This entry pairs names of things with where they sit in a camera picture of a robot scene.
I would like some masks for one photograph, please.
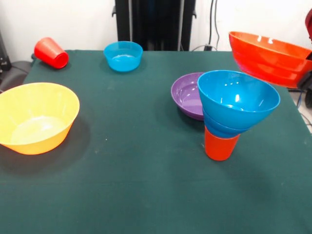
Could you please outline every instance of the overturned red cup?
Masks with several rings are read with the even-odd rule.
[[[68,54],[52,38],[42,38],[37,42],[35,56],[56,69],[65,67],[69,59]]]
[[[215,161],[227,160],[240,135],[232,138],[220,138],[211,134],[205,126],[205,151],[209,158]]]

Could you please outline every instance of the light blue bowl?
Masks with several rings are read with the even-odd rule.
[[[129,72],[136,69],[140,65],[142,54],[142,47],[131,41],[118,41],[104,49],[108,65],[118,72]]]
[[[229,128],[249,129],[280,103],[278,92],[270,84],[242,72],[206,72],[197,84],[204,110]]]
[[[229,128],[229,127],[226,127],[222,124],[219,124],[217,121],[212,119],[204,109],[203,109],[203,114],[204,114],[205,126],[207,127],[209,132],[211,134],[215,135],[216,137],[232,138],[232,137],[235,137],[238,134],[241,134],[241,133],[243,133],[249,129],[249,128],[247,128],[247,129]]]

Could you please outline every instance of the bowl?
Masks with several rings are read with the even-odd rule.
[[[118,41],[104,49],[108,65],[118,72],[129,72],[136,69],[141,62],[142,54],[142,47],[131,41]]]
[[[38,155],[60,145],[79,112],[79,99],[54,83],[30,83],[0,94],[0,144]]]
[[[205,110],[203,110],[203,114],[204,114],[205,126],[207,127],[209,132],[216,137],[232,138],[232,137],[235,137],[235,136],[249,130],[249,128],[247,128],[247,129],[235,129],[235,128],[226,127],[226,126],[218,123],[217,121],[215,121],[213,118],[211,118],[210,115],[207,114],[207,112]]]
[[[197,86],[198,78],[203,72],[181,76],[171,86],[171,96],[180,110],[187,116],[203,121],[203,107]]]
[[[297,88],[297,83],[312,70],[312,60],[307,60],[312,50],[243,32],[230,32],[229,37],[236,63],[253,77]]]
[[[229,128],[251,128],[280,103],[278,92],[270,84],[242,72],[210,71],[197,83],[204,110]]]

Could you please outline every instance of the cup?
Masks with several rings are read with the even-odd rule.
[[[220,138],[211,134],[205,126],[205,151],[207,156],[215,161],[227,160],[235,148],[239,136]]]
[[[56,69],[65,67],[69,59],[68,54],[52,38],[42,38],[37,42],[35,56]]]

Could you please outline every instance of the bowl rim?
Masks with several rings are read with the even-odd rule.
[[[278,97],[278,100],[277,100],[277,101],[278,101],[278,102],[277,102],[277,104],[276,104],[275,106],[273,106],[272,108],[267,109],[267,110],[263,110],[263,111],[240,110],[240,109],[237,109],[237,108],[230,108],[230,107],[228,107],[228,106],[222,105],[222,104],[220,104],[219,102],[217,102],[217,101],[213,100],[212,98],[210,98],[208,95],[206,95],[206,94],[202,91],[202,89],[201,89],[201,87],[200,87],[200,85],[199,85],[199,81],[200,81],[200,79],[201,79],[202,77],[204,77],[204,75],[209,74],[209,73],[214,73],[214,72],[236,73],[236,74],[240,74],[240,75],[243,75],[243,76],[248,76],[248,77],[251,77],[251,78],[253,78],[253,79],[256,79],[256,80],[258,80],[259,82],[262,82],[262,83],[264,83],[265,85],[268,85],[268,86],[277,94],[277,97]],[[231,70],[213,70],[213,71],[205,72],[204,74],[202,74],[202,75],[198,78],[197,86],[198,86],[199,91],[200,91],[205,97],[207,97],[209,100],[213,101],[214,103],[216,103],[216,104],[218,104],[218,105],[220,105],[220,106],[224,106],[224,107],[226,107],[226,108],[228,108],[228,109],[231,109],[231,110],[234,110],[234,111],[237,111],[237,112],[245,112],[245,113],[265,113],[265,112],[269,112],[269,111],[271,111],[271,110],[274,110],[276,107],[279,106],[279,104],[280,104],[280,102],[281,102],[281,97],[280,97],[278,91],[277,91],[272,85],[270,85],[269,83],[267,83],[267,82],[265,82],[265,81],[262,81],[262,80],[260,80],[260,79],[257,79],[257,78],[255,78],[255,77],[252,77],[252,76],[250,76],[250,75],[248,75],[248,74],[246,74],[246,73],[238,72],[238,71],[231,71]]]
[[[258,46],[258,45],[255,45],[245,39],[242,39],[242,38],[239,38],[238,36],[235,36],[234,33],[242,33],[242,34],[246,34],[246,35],[252,35],[252,36],[261,36],[261,37],[265,37],[265,38],[270,38],[270,37],[267,37],[267,36],[262,36],[262,35],[257,35],[257,34],[252,34],[252,33],[245,33],[245,32],[240,32],[240,31],[230,31],[229,32],[229,36],[230,37],[233,37],[233,38],[236,38],[237,40],[240,40],[240,41],[243,41],[244,43],[247,43],[249,45],[252,45],[252,46],[255,46],[255,47],[259,47],[259,48],[262,48],[264,50],[269,50],[269,51],[272,51],[274,53],[277,53],[277,54],[281,54],[281,55],[284,55],[284,56],[287,56],[287,57],[290,57],[290,58],[295,58],[295,59],[300,59],[300,60],[305,60],[307,62],[311,62],[311,60],[308,60],[307,58],[301,58],[301,57],[298,57],[298,56],[291,56],[289,54],[286,54],[286,53],[282,53],[280,51],[277,51],[277,50],[273,50],[273,49],[270,49],[270,48],[267,48],[267,47],[264,47],[264,46]],[[303,46],[299,46],[299,45],[295,45],[295,44],[291,44],[291,43],[288,43],[288,42],[285,42],[285,41],[281,41],[281,40],[278,40],[278,39],[274,39],[272,38],[273,40],[275,41],[278,41],[278,42],[281,42],[281,43],[284,43],[286,45],[292,45],[292,46],[296,46],[296,47],[299,47],[299,48],[302,48],[302,49],[305,49],[305,50],[309,50],[308,48],[305,48]]]
[[[65,89],[65,90],[68,90],[70,93],[72,93],[76,99],[76,102],[77,102],[77,111],[74,113],[73,115],[73,118],[72,118],[72,121],[70,121],[69,124],[67,124],[65,127],[63,127],[61,130],[59,130],[56,134],[53,134],[52,136],[49,136],[49,137],[46,137],[46,138],[43,138],[39,141],[32,141],[32,142],[28,142],[26,144],[16,144],[16,143],[10,143],[10,142],[2,142],[0,141],[0,144],[1,145],[9,145],[9,146],[25,146],[25,145],[31,145],[31,144],[36,144],[36,143],[40,143],[40,142],[43,142],[47,139],[50,139],[58,134],[60,134],[61,132],[63,132],[65,129],[67,129],[70,125],[72,125],[75,121],[75,119],[77,118],[78,116],[78,113],[79,113],[79,110],[80,110],[80,101],[79,101],[79,98],[78,96],[75,94],[74,91],[72,91],[70,88],[67,88],[66,86],[64,85],[61,85],[61,84],[57,84],[57,83],[52,83],[52,82],[34,82],[34,83],[28,83],[28,84],[22,84],[22,85],[19,85],[19,86],[16,86],[14,88],[11,88],[9,90],[6,90],[4,91],[3,93],[0,94],[3,95],[3,94],[8,94],[14,90],[17,90],[17,89],[21,89],[23,87],[26,87],[26,86],[35,86],[35,85],[41,85],[41,84],[45,84],[45,85],[52,85],[52,86],[58,86],[58,87],[61,87],[62,89]]]
[[[193,72],[193,73],[188,73],[188,74],[182,75],[182,76],[180,76],[178,79],[176,79],[176,80],[174,81],[174,83],[171,85],[171,97],[172,97],[172,99],[174,100],[174,102],[176,103],[176,105],[177,105],[179,108],[182,108],[183,110],[186,110],[187,112],[192,113],[192,115],[204,116],[204,115],[196,114],[196,113],[194,113],[194,112],[190,112],[188,109],[185,109],[179,102],[177,102],[177,100],[176,100],[175,97],[174,97],[173,89],[174,89],[176,83],[178,83],[178,82],[179,82],[181,79],[183,79],[184,77],[189,76],[189,75],[193,75],[193,74],[200,74],[200,76],[198,77],[197,82],[196,82],[196,85],[197,85],[197,87],[198,87],[198,80],[199,80],[199,78],[200,78],[203,74],[205,74],[205,72]]]
[[[113,42],[113,43],[110,43],[110,44],[108,44],[108,45],[104,48],[103,53],[104,53],[104,55],[105,55],[105,57],[106,57],[107,59],[112,59],[111,57],[108,57],[108,56],[106,55],[106,52],[107,52],[107,50],[109,49],[109,47],[111,47],[111,46],[113,46],[113,45],[115,45],[115,44],[119,44],[120,42],[126,42],[126,43],[128,43],[128,44],[135,44],[135,45],[137,45],[138,48],[139,48],[139,55],[138,55],[138,56],[135,56],[135,58],[140,58],[140,57],[142,57],[143,48],[142,48],[142,46],[141,46],[140,44],[138,44],[138,43],[136,43],[136,42],[133,42],[133,41],[129,41],[129,40],[121,40],[121,41],[115,41],[115,42]]]

